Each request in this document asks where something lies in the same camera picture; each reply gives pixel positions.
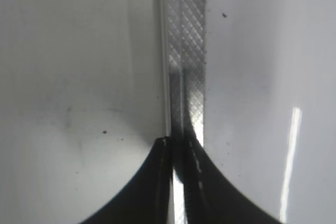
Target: knurled surface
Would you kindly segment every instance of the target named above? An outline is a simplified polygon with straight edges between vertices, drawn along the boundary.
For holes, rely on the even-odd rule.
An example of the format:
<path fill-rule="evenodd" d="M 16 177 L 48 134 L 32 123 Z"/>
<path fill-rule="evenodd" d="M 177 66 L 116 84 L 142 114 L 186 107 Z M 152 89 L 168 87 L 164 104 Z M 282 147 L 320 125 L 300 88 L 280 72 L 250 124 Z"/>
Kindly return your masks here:
<path fill-rule="evenodd" d="M 191 119 L 197 139 L 203 143 L 205 2 L 163 1 L 164 37 L 169 75 L 171 134 L 181 136 Z M 181 183 L 174 176 L 175 224 L 186 223 Z"/>

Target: gray surface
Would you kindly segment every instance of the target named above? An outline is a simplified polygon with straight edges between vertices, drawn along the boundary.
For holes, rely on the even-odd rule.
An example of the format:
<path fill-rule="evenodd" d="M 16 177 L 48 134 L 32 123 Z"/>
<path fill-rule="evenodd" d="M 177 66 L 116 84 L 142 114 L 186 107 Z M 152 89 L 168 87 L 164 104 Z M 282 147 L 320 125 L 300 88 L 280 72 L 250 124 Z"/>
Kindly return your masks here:
<path fill-rule="evenodd" d="M 206 18 L 211 159 L 274 217 L 335 223 L 334 0 L 207 0 Z"/>
<path fill-rule="evenodd" d="M 164 135 L 156 8 L 0 0 L 0 223 L 79 222 Z"/>

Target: white background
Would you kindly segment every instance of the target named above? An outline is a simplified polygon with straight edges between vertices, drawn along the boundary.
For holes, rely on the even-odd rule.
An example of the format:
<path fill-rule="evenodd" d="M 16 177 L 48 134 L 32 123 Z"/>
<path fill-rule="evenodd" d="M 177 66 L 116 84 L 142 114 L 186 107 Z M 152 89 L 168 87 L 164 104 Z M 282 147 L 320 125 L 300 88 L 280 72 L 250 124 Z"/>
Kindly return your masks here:
<path fill-rule="evenodd" d="M 156 1 L 0 0 L 0 223 L 82 221 L 164 135 Z"/>
<path fill-rule="evenodd" d="M 206 15 L 207 152 L 276 218 L 292 164 L 288 222 L 334 223 L 334 0 L 208 0 Z M 302 117 L 290 164 L 295 108 Z"/>

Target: white highlight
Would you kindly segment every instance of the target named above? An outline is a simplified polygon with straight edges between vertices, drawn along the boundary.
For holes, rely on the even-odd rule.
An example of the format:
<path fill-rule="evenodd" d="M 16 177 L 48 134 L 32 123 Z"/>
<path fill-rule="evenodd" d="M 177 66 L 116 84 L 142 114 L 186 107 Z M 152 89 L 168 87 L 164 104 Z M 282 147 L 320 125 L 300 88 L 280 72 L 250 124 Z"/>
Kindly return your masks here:
<path fill-rule="evenodd" d="M 200 143 L 200 145 L 203 147 L 203 145 L 204 145 L 204 140 L 203 140 L 203 119 L 202 118 L 198 118 L 197 120 L 195 120 L 193 122 L 193 126 L 194 126 L 194 132 L 195 132 L 196 138 L 197 138 L 198 142 Z"/>
<path fill-rule="evenodd" d="M 302 111 L 299 108 L 294 107 L 292 111 L 290 131 L 288 135 L 288 152 L 287 152 L 284 181 L 282 184 L 281 201 L 280 201 L 280 221 L 283 223 L 287 222 L 289 183 L 293 170 L 293 159 L 296 148 L 296 142 L 300 132 L 301 118 L 302 118 Z"/>
<path fill-rule="evenodd" d="M 174 197 L 174 223 L 184 223 L 184 191 L 183 184 L 179 180 L 176 171 L 173 171 L 173 197 Z"/>

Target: dark curved shape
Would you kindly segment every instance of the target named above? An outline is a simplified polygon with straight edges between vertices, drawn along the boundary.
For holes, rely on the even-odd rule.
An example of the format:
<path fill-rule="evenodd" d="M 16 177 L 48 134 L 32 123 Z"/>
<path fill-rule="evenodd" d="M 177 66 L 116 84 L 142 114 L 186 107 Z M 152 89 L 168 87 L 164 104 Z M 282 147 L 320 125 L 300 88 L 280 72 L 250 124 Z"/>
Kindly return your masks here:
<path fill-rule="evenodd" d="M 128 184 L 82 224 L 164 224 L 172 176 L 172 143 L 155 141 L 146 160 Z"/>
<path fill-rule="evenodd" d="M 238 191 L 185 132 L 184 197 L 188 224 L 279 224 Z"/>

